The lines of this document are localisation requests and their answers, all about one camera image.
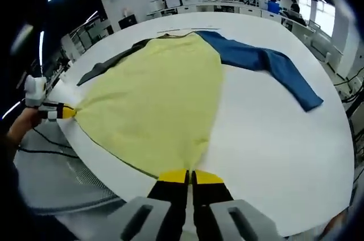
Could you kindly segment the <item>person's left hand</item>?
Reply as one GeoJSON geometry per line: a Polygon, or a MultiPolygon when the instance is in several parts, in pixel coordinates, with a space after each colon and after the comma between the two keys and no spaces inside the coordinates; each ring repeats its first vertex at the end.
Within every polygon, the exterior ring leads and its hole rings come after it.
{"type": "Polygon", "coordinates": [[[12,129],[16,135],[23,136],[42,121],[38,109],[25,108],[14,121],[12,129]]]}

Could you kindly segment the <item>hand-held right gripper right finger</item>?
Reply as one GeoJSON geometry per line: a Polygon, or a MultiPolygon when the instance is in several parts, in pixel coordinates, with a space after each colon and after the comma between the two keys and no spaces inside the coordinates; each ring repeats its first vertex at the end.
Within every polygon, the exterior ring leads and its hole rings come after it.
{"type": "Polygon", "coordinates": [[[275,222],[244,200],[235,200],[224,181],[192,172],[193,221],[199,240],[281,240],[275,222]]]}

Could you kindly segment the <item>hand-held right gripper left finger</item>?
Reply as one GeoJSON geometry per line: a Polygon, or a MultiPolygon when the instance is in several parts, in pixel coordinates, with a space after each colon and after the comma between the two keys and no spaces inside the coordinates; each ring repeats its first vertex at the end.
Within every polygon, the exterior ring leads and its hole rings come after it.
{"type": "Polygon", "coordinates": [[[136,197],[108,218],[107,240],[179,240],[189,170],[162,173],[147,197],[136,197]]]}

